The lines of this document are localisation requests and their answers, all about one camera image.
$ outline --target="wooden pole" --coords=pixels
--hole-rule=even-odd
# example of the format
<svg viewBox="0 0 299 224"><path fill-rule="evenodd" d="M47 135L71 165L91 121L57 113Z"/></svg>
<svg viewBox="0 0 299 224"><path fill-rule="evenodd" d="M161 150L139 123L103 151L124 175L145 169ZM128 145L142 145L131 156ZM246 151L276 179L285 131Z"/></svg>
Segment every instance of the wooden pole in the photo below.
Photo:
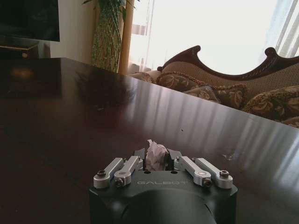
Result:
<svg viewBox="0 0 299 224"><path fill-rule="evenodd" d="M126 3L126 19L123 25L122 41L121 41L121 56L118 73L126 75L128 72L130 42L133 23L134 0L127 0Z"/></svg>

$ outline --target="television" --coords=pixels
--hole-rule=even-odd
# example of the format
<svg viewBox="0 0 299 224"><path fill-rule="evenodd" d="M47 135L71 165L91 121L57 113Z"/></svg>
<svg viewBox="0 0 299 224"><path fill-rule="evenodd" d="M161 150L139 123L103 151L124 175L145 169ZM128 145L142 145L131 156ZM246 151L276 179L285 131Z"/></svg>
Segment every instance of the television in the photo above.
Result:
<svg viewBox="0 0 299 224"><path fill-rule="evenodd" d="M0 35L58 42L58 0L0 0Z"/></svg>

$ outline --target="wall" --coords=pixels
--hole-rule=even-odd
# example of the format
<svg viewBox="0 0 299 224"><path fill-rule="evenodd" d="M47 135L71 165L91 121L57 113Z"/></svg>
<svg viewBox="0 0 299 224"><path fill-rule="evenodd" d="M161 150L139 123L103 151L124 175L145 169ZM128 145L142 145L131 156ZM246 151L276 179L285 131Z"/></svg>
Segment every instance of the wall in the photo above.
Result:
<svg viewBox="0 0 299 224"><path fill-rule="evenodd" d="M58 0L60 42L50 42L51 57L91 63L96 1Z"/></svg>

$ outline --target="crumpled tissue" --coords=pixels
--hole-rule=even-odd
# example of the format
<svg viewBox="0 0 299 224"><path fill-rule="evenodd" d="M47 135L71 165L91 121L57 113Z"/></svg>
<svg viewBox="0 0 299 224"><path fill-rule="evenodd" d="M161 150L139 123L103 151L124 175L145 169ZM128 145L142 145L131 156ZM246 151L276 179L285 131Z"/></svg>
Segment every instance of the crumpled tissue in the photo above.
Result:
<svg viewBox="0 0 299 224"><path fill-rule="evenodd" d="M157 144L151 139L148 140L149 148L146 153L147 170L165 170L168 151L165 146Z"/></svg>

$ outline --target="dark wooden table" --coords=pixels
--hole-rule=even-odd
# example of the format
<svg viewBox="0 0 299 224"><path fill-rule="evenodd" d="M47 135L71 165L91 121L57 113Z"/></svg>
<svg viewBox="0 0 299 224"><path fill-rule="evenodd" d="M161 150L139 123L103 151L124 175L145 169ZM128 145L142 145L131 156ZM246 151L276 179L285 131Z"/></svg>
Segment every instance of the dark wooden table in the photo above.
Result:
<svg viewBox="0 0 299 224"><path fill-rule="evenodd" d="M69 59L0 71L0 223L89 223L93 175L147 139L227 169L237 223L299 223L298 129Z"/></svg>

